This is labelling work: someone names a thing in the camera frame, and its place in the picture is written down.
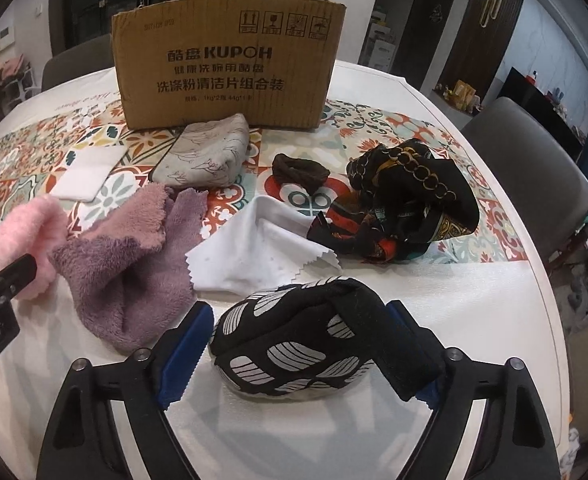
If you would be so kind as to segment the pink fluffy cloth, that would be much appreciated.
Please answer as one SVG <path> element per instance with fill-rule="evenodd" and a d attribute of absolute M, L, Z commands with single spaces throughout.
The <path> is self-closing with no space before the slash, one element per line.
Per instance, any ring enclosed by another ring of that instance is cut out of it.
<path fill-rule="evenodd" d="M 23 255 L 36 260 L 36 277 L 18 295 L 33 300 L 53 283 L 57 272 L 48 258 L 67 240 L 67 214 L 51 194 L 15 207 L 0 224 L 0 271 Z"/>

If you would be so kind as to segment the purple fluffy towel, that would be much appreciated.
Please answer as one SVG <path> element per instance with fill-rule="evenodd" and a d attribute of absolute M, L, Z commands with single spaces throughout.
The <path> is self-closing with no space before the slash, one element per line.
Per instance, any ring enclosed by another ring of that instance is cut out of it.
<path fill-rule="evenodd" d="M 139 188 L 51 252 L 84 327 L 121 353 L 156 340 L 195 302 L 187 252 L 202 241 L 205 191 Z"/>

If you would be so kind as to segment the black white patterned cloth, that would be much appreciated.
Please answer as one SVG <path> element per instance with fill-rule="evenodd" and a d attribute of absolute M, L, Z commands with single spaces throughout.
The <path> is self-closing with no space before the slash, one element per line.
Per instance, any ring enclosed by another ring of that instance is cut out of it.
<path fill-rule="evenodd" d="M 383 374 L 391 341 L 382 298 L 354 278 L 334 276 L 254 292 L 213 329 L 213 364 L 238 393 L 301 400 Z"/>

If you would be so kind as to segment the beige floral fabric pouch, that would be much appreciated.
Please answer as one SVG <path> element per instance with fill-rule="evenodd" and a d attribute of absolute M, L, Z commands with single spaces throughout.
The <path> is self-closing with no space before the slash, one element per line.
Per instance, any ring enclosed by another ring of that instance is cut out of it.
<path fill-rule="evenodd" d="M 170 188 L 225 188 L 241 172 L 249 143 L 243 114 L 184 128 L 149 180 Z"/>

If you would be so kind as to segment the black gold patterned scarf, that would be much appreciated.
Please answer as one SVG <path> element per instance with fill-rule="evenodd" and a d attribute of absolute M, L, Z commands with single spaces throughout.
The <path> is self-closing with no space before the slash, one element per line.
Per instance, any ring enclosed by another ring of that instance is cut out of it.
<path fill-rule="evenodd" d="M 450 159 L 411 139 L 383 144 L 346 166 L 351 190 L 311 222 L 307 239 L 372 263 L 410 260 L 439 240 L 472 234 L 477 201 Z"/>

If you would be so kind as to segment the white microfiber cloth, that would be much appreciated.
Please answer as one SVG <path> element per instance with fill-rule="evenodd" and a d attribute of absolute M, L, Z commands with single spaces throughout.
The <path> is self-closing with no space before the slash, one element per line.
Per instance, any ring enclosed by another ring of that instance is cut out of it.
<path fill-rule="evenodd" d="M 273 197 L 253 198 L 185 255 L 196 292 L 247 296 L 294 283 L 307 266 L 341 273 L 332 249 L 307 239 L 312 219 Z"/>

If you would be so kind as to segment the dark brown hair band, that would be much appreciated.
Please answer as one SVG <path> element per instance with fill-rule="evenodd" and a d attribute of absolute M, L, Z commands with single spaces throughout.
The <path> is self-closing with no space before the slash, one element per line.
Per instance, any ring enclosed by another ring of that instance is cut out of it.
<path fill-rule="evenodd" d="M 272 175 L 279 185 L 295 184 L 312 196 L 330 177 L 330 170 L 313 160 L 277 154 L 272 162 Z"/>

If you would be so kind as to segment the white tablecloth with text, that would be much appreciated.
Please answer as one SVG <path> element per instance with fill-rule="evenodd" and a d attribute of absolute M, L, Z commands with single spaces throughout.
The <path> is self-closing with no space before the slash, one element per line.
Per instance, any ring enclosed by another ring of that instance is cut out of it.
<path fill-rule="evenodd" d="M 0 468 L 13 479 L 556 479 L 560 320 L 471 144 L 337 63 L 318 128 L 223 188 L 158 179 L 112 70 L 0 123 Z"/>

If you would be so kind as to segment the white folded square cloth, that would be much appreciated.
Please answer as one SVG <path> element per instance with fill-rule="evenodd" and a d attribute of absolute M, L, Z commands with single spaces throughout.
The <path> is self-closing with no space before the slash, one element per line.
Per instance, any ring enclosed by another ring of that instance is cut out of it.
<path fill-rule="evenodd" d="M 124 154 L 126 147 L 122 144 L 84 148 L 57 180 L 50 194 L 60 200 L 92 202 Z"/>

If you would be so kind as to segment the white shoe rack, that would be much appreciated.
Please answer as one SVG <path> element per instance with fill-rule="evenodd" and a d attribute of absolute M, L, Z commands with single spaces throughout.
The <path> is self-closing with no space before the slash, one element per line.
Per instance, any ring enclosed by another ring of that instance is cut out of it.
<path fill-rule="evenodd" d="M 5 115 L 40 92 L 33 67 L 23 54 L 0 66 L 0 90 Z"/>

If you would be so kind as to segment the grey chair right side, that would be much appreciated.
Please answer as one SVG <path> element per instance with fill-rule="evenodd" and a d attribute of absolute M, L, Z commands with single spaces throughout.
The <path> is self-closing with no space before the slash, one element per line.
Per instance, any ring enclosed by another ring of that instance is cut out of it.
<path fill-rule="evenodd" d="M 588 217 L 588 180 L 524 108 L 496 99 L 462 134 L 499 181 L 542 261 L 571 245 Z"/>

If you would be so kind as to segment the grey chair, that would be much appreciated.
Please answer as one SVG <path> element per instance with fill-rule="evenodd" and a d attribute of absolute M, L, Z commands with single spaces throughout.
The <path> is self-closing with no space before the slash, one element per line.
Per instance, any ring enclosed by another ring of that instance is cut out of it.
<path fill-rule="evenodd" d="M 571 245 L 588 217 L 588 180 L 524 108 L 496 99 L 462 134 L 499 181 L 542 261 Z"/>
<path fill-rule="evenodd" d="M 114 66 L 109 34 L 82 42 L 48 60 L 44 66 L 41 90 Z"/>

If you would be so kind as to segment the grey chair far left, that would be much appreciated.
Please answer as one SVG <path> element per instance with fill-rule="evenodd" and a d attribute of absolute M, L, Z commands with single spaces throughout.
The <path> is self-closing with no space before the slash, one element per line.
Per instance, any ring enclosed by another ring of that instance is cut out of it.
<path fill-rule="evenodd" d="M 48 60 L 44 66 L 41 90 L 114 66 L 109 34 L 82 42 Z"/>

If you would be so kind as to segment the colourful patterned table runner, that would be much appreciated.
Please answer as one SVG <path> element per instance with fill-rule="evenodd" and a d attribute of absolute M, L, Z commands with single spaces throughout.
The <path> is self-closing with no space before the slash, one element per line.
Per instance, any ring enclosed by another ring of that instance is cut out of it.
<path fill-rule="evenodd" d="M 149 182 L 152 170 L 178 139 L 175 129 L 132 131 L 117 100 L 58 108 L 47 118 L 12 127 L 0 136 L 0 223 L 16 206 L 50 192 L 59 177 L 86 148 L 122 144 L 126 154 L 88 203 L 65 202 L 68 230 L 78 235 L 122 205 Z M 508 214 L 458 139 L 434 122 L 372 106 L 327 101 L 320 127 L 312 132 L 251 130 L 246 160 L 232 184 L 208 195 L 201 235 L 208 238 L 257 194 L 281 200 L 313 217 L 349 189 L 346 166 L 375 146 L 387 148 L 418 140 L 437 158 L 451 159 L 477 199 L 480 223 L 466 236 L 431 245 L 426 255 L 436 263 L 521 261 L 526 250 Z M 300 186 L 278 184 L 272 161 L 278 154 L 319 162 L 330 177 L 315 195 Z"/>

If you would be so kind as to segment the black television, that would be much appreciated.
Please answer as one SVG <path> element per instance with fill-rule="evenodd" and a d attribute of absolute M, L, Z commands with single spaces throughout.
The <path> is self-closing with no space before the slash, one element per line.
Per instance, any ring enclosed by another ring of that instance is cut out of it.
<path fill-rule="evenodd" d="M 550 133 L 574 162 L 578 161 L 584 146 L 578 135 L 556 112 L 552 102 L 514 67 L 510 69 L 498 96 L 505 96 L 526 110 Z"/>

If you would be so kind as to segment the brown cardboard box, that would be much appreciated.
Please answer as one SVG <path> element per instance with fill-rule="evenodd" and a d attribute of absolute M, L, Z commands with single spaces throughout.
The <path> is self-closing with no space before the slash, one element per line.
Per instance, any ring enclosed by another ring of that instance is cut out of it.
<path fill-rule="evenodd" d="M 126 124 L 321 122 L 346 6 L 329 0 L 171 0 L 111 19 Z"/>

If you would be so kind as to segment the white storage boxes stack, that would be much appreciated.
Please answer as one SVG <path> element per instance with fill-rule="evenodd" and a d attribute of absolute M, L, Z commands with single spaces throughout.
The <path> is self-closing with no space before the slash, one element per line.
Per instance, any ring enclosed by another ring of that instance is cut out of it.
<path fill-rule="evenodd" d="M 390 27 L 372 22 L 367 29 L 360 63 L 388 73 L 396 52 L 395 35 Z"/>

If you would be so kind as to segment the dark wooden door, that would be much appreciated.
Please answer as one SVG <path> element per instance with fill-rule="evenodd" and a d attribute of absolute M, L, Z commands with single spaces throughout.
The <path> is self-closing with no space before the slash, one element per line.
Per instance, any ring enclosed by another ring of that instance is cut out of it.
<path fill-rule="evenodd" d="M 454 0 L 413 0 L 391 72 L 420 90 Z"/>

